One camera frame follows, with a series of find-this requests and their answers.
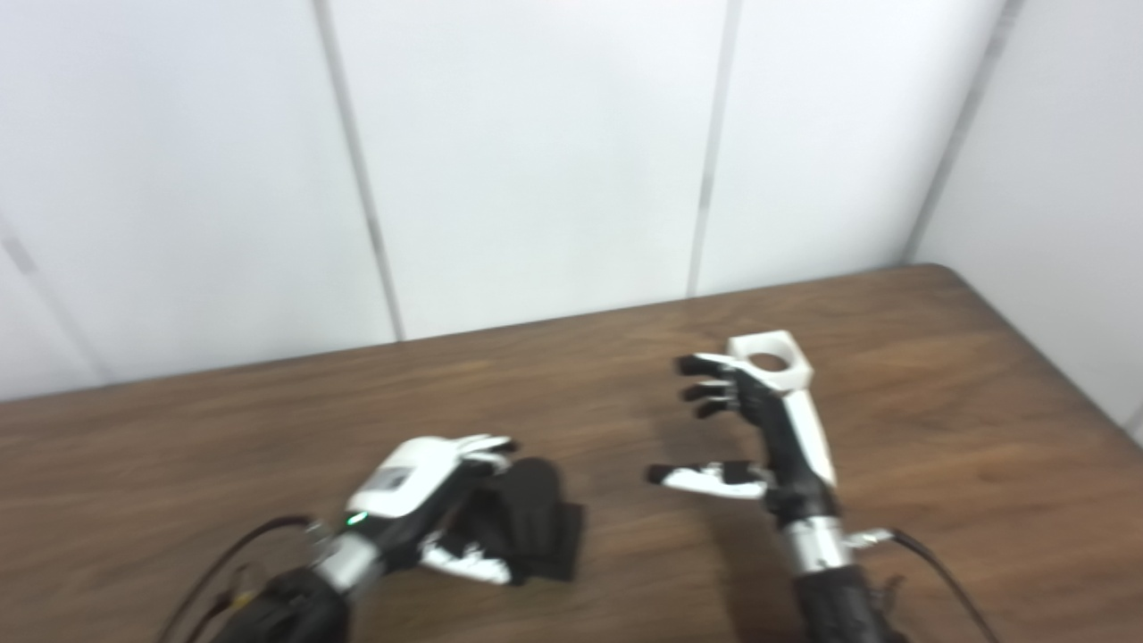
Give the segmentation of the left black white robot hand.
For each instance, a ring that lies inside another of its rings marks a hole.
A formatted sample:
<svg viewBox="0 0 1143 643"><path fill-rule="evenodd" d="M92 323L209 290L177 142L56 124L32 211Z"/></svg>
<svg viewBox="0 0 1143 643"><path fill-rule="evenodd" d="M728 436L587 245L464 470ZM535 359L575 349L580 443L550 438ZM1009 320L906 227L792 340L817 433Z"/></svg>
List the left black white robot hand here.
<svg viewBox="0 0 1143 643"><path fill-rule="evenodd" d="M377 574L409 570L443 520L506 472L515 451L513 439L489 434L406 440L347 498L339 533L371 547Z"/></svg>

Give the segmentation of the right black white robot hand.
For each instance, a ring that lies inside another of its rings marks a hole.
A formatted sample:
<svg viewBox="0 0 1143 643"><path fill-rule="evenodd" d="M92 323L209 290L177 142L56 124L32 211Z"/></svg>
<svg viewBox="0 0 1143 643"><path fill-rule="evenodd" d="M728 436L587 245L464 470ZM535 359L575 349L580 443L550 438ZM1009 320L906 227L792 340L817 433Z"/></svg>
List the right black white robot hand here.
<svg viewBox="0 0 1143 643"><path fill-rule="evenodd" d="M684 376L702 376L702 381L681 392L686 402L697 403L694 415L705 419L716 413L738 413L759 432L767 464L652 464L646 468L648 483L674 491L759 501L782 528L817 517L840 517L834 489L823 473L812 467L812 457L797 435L796 416L772 378L753 363L730 355L682 355L677 359L676 369Z"/></svg>

